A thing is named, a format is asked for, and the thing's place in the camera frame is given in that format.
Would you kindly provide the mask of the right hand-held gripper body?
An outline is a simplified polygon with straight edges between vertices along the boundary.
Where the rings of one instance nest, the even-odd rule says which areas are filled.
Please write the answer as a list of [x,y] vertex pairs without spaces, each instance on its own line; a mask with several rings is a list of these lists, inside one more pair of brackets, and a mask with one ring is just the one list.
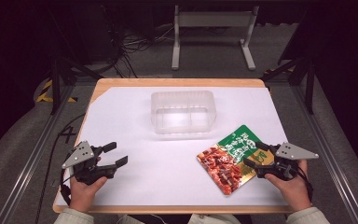
[[265,174],[272,174],[283,181],[289,181],[298,175],[298,162],[300,160],[319,158],[317,153],[287,142],[284,142],[281,145],[268,146],[269,151],[274,156],[274,161],[270,165],[257,164],[255,166],[255,171],[259,178],[264,178]]

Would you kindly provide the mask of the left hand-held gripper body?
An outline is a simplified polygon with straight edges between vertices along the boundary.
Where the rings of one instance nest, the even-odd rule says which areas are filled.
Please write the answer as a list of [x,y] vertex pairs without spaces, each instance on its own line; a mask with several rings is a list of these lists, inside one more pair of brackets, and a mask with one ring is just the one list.
[[62,169],[70,170],[70,176],[74,176],[78,182],[87,185],[93,184],[101,177],[113,178],[117,167],[115,164],[98,166],[98,158],[104,153],[103,147],[94,147],[88,141],[82,141],[68,154]]

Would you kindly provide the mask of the green and red snack packet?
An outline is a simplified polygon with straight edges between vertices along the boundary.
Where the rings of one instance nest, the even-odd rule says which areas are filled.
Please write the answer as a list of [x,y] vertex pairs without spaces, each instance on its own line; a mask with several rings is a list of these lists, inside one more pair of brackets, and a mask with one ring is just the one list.
[[246,165],[244,159],[261,165],[273,163],[273,154],[258,148],[256,142],[260,139],[246,125],[241,125],[197,156],[200,165],[224,195],[230,195],[256,176],[256,171]]

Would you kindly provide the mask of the person's right hand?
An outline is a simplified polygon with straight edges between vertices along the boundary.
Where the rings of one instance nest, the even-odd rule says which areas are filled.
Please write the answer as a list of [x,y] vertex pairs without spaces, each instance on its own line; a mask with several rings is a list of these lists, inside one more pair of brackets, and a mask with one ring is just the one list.
[[265,174],[265,178],[279,189],[283,198],[294,212],[312,207],[306,182],[299,175],[290,181],[283,181],[272,174]]

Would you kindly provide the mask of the person's left hand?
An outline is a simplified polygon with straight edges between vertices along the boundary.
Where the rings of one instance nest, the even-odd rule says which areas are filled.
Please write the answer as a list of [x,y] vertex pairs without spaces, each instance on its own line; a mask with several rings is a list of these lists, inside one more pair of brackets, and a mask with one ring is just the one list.
[[88,213],[93,204],[96,193],[106,183],[107,178],[101,177],[91,185],[78,182],[75,177],[70,179],[71,202],[69,207],[78,212]]

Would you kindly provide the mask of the white paper sheet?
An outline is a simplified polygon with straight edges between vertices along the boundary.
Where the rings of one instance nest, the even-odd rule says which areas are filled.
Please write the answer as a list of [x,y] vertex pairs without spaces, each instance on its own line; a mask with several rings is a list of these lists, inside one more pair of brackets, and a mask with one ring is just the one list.
[[104,164],[127,156],[97,193],[96,205],[113,206],[282,206],[280,192],[267,180],[249,180],[230,195],[213,182],[198,154],[246,125],[268,144],[286,136],[265,88],[215,88],[216,119],[207,133],[157,134],[151,122],[152,87],[111,88],[90,104],[80,140],[117,148],[102,155]]

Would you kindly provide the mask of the person's light clothing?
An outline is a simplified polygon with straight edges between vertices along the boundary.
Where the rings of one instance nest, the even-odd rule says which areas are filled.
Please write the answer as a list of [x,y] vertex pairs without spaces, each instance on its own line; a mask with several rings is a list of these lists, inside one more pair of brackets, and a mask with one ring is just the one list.
[[116,224],[241,224],[233,215],[121,215]]

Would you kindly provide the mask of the black metal stand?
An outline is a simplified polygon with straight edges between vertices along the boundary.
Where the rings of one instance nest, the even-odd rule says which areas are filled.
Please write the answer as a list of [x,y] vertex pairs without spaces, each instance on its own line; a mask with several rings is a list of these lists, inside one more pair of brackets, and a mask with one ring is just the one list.
[[51,109],[52,115],[56,114],[62,102],[60,82],[63,81],[65,85],[69,85],[69,86],[74,86],[76,84],[75,72],[72,70],[73,67],[96,80],[102,78],[101,75],[91,71],[86,66],[76,63],[65,57],[60,56],[53,59],[51,61],[51,75],[50,75],[52,80],[52,99],[53,99],[53,106]]
[[266,82],[284,71],[292,68],[293,72],[288,78],[288,83],[291,86],[298,86],[303,79],[306,79],[305,89],[305,106],[310,114],[313,114],[312,101],[313,101],[313,87],[315,79],[315,71],[312,58],[300,57],[294,59],[278,68],[264,74],[261,80]]

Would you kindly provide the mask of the yellow and black hazard tape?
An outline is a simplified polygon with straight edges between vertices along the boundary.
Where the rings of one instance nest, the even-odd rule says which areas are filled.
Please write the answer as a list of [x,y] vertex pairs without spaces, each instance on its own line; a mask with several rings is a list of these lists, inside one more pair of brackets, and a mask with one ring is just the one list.
[[[42,91],[40,92],[40,94],[36,98],[37,102],[53,103],[53,97],[48,96],[48,91],[52,87],[52,82],[53,82],[52,79],[49,79],[49,80],[46,81],[45,85],[42,88]],[[67,102],[68,103],[76,103],[77,102],[77,97],[69,97]]]

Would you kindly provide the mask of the clear plastic container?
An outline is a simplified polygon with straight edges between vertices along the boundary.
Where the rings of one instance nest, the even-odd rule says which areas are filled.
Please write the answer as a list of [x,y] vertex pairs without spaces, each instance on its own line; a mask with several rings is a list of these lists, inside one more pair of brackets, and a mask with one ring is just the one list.
[[157,134],[207,133],[216,119],[211,91],[160,91],[151,94],[151,122]]

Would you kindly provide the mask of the white metal stand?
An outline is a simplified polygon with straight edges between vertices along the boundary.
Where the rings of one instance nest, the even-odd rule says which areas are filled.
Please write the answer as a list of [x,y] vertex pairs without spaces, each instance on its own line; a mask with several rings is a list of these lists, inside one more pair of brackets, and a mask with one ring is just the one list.
[[249,49],[250,39],[255,27],[259,7],[245,11],[181,11],[174,9],[174,43],[172,50],[172,70],[179,69],[180,63],[180,28],[181,27],[242,27],[245,37],[239,43],[242,54],[251,71],[255,70],[255,62]]

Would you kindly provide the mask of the aluminium rail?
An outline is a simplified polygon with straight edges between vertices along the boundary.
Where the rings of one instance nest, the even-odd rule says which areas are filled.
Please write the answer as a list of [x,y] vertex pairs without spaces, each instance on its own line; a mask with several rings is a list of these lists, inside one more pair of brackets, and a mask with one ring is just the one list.
[[316,118],[309,112],[305,104],[305,96],[298,86],[292,87],[292,93],[296,97],[296,100],[300,104],[301,110],[305,115],[307,123],[309,124],[311,131],[316,138],[318,146],[320,148],[319,155],[324,160],[329,174],[337,188],[338,194],[351,217],[354,224],[358,224],[358,202],[351,190],[348,182],[348,178],[339,167],[330,146],[328,145],[323,132],[316,120]]
[[0,224],[7,224],[15,209],[17,208],[21,197],[26,190],[33,174],[34,170],[37,167],[37,164],[40,162],[42,154],[44,152],[43,147],[45,146],[48,138],[57,123],[57,120],[63,111],[64,105],[66,104],[68,98],[73,92],[74,86],[65,86],[62,87],[62,93],[58,96],[61,103],[58,105],[56,112],[51,115],[48,115],[48,120],[46,121],[42,133],[39,135],[37,142],[35,143],[32,152],[28,156],[28,160],[25,165],[22,167],[21,172],[17,178],[17,181],[12,188],[7,200],[0,211]]

